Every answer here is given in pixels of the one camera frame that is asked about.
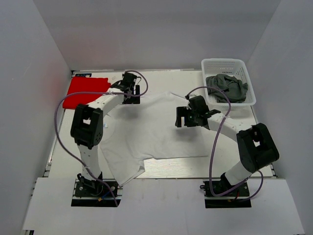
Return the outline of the dark grey t-shirt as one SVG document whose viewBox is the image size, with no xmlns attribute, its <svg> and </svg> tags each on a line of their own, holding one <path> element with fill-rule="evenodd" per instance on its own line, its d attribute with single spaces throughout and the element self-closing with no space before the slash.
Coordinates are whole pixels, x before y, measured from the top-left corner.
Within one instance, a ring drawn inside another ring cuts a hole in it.
<svg viewBox="0 0 313 235">
<path fill-rule="evenodd" d="M 246 100 L 248 84 L 243 83 L 235 76 L 217 74 L 205 79 L 206 85 L 222 91 L 230 103 L 243 103 Z"/>
</svg>

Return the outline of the white t-shirt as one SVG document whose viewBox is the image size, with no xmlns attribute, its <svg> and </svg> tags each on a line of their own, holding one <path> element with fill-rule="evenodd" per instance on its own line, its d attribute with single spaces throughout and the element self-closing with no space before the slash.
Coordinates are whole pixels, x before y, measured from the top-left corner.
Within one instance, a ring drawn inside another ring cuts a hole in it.
<svg viewBox="0 0 313 235">
<path fill-rule="evenodd" d="M 164 92 L 137 105 L 118 105 L 104 116 L 99 148 L 120 186 L 145 172 L 146 159 L 207 155 L 201 127 L 175 126 L 176 108 L 186 105 L 183 97 Z"/>
</svg>

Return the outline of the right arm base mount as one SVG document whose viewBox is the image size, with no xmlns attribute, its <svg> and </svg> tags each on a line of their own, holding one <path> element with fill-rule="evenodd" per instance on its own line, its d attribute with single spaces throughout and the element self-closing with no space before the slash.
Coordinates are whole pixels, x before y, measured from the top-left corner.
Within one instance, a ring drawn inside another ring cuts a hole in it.
<svg viewBox="0 0 313 235">
<path fill-rule="evenodd" d="M 204 193 L 206 209 L 251 208 L 251 200 L 247 200 L 250 197 L 247 183 L 242 184 L 232 192 L 221 197 L 215 197 L 211 193 L 209 181 L 203 181 L 199 188 Z"/>
</svg>

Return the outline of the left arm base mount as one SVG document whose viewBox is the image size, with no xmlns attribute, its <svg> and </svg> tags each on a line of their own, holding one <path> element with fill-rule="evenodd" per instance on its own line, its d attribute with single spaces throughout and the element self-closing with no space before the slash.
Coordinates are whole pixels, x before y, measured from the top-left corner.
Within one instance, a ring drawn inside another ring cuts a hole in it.
<svg viewBox="0 0 313 235">
<path fill-rule="evenodd" d="M 116 208 L 122 199 L 122 188 L 114 180 L 108 180 L 115 199 L 107 186 L 101 184 L 100 188 L 92 189 L 85 186 L 78 179 L 75 181 L 71 206 L 72 207 L 91 207 L 91 208 Z"/>
</svg>

